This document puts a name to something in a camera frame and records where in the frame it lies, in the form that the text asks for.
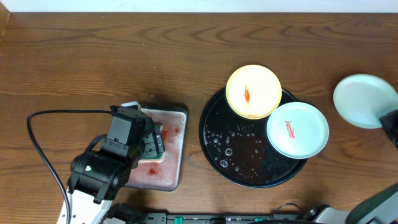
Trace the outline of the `green yellow sponge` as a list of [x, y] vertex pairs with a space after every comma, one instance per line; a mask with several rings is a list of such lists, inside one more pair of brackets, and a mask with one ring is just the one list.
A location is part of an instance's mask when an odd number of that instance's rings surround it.
[[152, 133], [142, 138], [140, 163], [162, 162], [164, 160], [165, 146], [162, 128], [162, 125], [155, 125]]

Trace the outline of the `light blue plate front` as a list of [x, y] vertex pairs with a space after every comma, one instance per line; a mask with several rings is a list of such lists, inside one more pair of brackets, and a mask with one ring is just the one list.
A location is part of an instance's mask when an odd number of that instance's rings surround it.
[[397, 92], [377, 76], [355, 74], [337, 84], [333, 102], [347, 122], [364, 129], [378, 129], [382, 127], [379, 118], [397, 109]]

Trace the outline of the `light blue plate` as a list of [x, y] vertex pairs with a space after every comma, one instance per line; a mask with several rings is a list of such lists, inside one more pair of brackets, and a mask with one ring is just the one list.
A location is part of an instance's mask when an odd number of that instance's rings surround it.
[[317, 155], [329, 139], [329, 125], [316, 107], [302, 102], [278, 107], [267, 122], [267, 137], [275, 150], [293, 159]]
[[377, 76], [355, 74], [337, 84], [333, 102], [347, 122], [364, 129], [378, 129], [382, 127], [379, 118], [397, 109], [397, 92]]

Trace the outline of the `yellow plate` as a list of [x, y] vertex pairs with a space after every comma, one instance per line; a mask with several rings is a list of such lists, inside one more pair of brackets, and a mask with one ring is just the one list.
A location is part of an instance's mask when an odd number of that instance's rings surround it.
[[245, 65], [232, 73], [226, 84], [230, 108], [246, 119], [262, 119], [279, 105], [282, 86], [276, 74], [262, 65]]

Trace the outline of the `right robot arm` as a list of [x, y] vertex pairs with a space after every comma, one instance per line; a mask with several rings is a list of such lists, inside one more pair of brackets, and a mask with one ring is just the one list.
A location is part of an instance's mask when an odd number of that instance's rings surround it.
[[315, 223], [390, 224], [397, 223], [397, 184], [358, 204], [352, 211], [331, 207], [319, 211]]

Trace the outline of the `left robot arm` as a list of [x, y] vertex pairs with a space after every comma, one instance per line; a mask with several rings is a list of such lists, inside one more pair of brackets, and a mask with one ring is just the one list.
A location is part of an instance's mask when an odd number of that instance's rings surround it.
[[125, 203], [114, 204], [141, 160], [162, 157], [160, 126], [137, 102], [112, 106], [108, 134], [94, 139], [71, 164], [67, 199], [59, 223], [143, 223], [143, 214]]

